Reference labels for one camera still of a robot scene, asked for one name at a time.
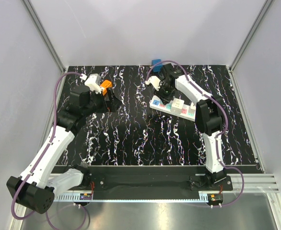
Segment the teal plug adapter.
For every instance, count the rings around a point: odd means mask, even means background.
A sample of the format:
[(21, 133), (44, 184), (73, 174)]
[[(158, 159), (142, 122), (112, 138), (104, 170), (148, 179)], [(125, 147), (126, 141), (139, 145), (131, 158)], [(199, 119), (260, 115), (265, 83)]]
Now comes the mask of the teal plug adapter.
[(168, 103), (168, 104), (165, 105), (165, 109), (166, 109), (166, 111), (167, 111), (168, 113), (171, 112), (171, 108), (172, 108), (172, 105), (171, 105), (170, 103)]

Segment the blue cube adapter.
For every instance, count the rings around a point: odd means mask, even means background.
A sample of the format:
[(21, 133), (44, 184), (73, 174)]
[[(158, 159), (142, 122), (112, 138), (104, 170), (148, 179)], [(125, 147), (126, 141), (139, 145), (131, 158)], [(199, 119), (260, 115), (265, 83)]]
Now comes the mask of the blue cube adapter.
[(160, 70), (163, 66), (161, 59), (154, 59), (154, 60), (151, 61), (151, 64), (152, 64), (152, 72), (153, 73), (160, 72)]

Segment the orange power strip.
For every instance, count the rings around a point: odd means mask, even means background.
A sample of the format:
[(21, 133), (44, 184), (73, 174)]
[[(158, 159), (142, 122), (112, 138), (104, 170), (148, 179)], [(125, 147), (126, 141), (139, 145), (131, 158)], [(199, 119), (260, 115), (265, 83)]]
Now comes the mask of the orange power strip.
[(100, 85), (100, 88), (102, 89), (102, 94), (106, 95), (107, 94), (107, 89), (108, 88), (112, 88), (112, 87), (113, 87), (113, 85), (112, 85), (111, 81), (109, 81), (109, 80), (103, 81), (103, 83)]

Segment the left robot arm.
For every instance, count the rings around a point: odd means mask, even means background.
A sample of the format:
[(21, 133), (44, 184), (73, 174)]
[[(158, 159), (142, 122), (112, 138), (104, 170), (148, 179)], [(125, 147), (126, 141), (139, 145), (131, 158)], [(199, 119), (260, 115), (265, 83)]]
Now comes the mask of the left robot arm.
[(86, 166), (72, 166), (53, 179), (49, 176), (63, 151), (86, 124), (87, 117), (116, 112), (121, 104), (108, 80), (96, 90), (86, 85), (72, 89), (66, 106), (57, 113), (49, 137), (33, 161), (19, 177), (8, 179), (6, 185), (13, 198), (12, 203), (44, 214), (60, 194), (73, 187), (87, 189), (91, 175)]

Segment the white cube adapter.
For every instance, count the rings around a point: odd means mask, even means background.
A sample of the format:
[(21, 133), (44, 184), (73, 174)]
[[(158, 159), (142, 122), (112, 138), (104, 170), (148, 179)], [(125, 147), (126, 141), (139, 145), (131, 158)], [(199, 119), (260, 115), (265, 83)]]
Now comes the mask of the white cube adapter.
[(183, 109), (184, 100), (174, 98), (171, 105), (172, 105), (171, 112), (175, 114), (180, 114)]

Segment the white charger plug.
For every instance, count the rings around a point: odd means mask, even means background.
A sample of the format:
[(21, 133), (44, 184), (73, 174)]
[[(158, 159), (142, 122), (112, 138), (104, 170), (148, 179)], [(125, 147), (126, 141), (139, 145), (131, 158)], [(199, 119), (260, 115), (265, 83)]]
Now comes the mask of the white charger plug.
[(189, 113), (194, 115), (195, 112), (196, 112), (196, 106), (193, 103), (191, 103), (190, 108), (189, 108)]

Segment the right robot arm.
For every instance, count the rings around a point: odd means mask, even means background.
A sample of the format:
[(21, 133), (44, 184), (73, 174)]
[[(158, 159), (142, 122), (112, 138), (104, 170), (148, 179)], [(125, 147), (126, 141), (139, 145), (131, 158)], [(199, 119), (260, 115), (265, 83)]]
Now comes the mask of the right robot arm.
[(174, 69), (172, 62), (161, 68), (163, 78), (148, 75), (146, 85), (152, 85), (154, 95), (164, 105), (171, 104), (168, 113), (179, 115), (182, 113), (184, 103), (176, 102), (174, 94), (182, 92), (196, 107), (195, 119), (197, 130), (202, 134), (206, 151), (206, 174), (203, 182), (197, 187), (206, 186), (215, 190), (226, 179), (226, 166), (222, 159), (222, 135), (228, 129), (228, 118), (223, 109), (222, 97), (212, 95), (196, 84), (182, 66)]

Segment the white multicolour power strip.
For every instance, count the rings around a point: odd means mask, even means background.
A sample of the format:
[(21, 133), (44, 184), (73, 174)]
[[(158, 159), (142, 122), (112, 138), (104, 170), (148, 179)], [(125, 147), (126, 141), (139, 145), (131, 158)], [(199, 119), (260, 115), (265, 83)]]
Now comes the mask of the white multicolour power strip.
[(196, 106), (193, 103), (185, 104), (184, 100), (174, 98), (170, 103), (164, 104), (159, 97), (154, 95), (149, 106), (151, 109), (195, 122)]

